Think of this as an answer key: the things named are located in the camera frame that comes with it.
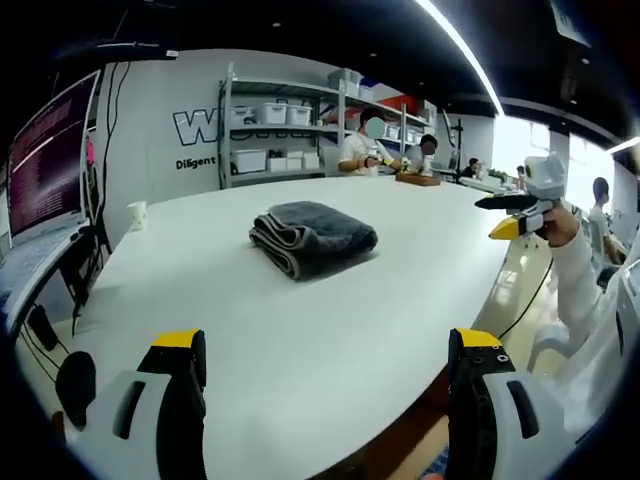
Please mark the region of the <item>person's right hand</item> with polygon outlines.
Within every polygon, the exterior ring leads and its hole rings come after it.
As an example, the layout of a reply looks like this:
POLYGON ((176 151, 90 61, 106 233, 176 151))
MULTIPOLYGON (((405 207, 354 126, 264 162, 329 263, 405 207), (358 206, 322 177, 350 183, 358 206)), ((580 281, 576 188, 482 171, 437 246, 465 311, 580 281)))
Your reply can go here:
POLYGON ((580 222, 559 203, 543 215, 543 238, 551 248, 560 248, 571 242, 580 230, 580 222))

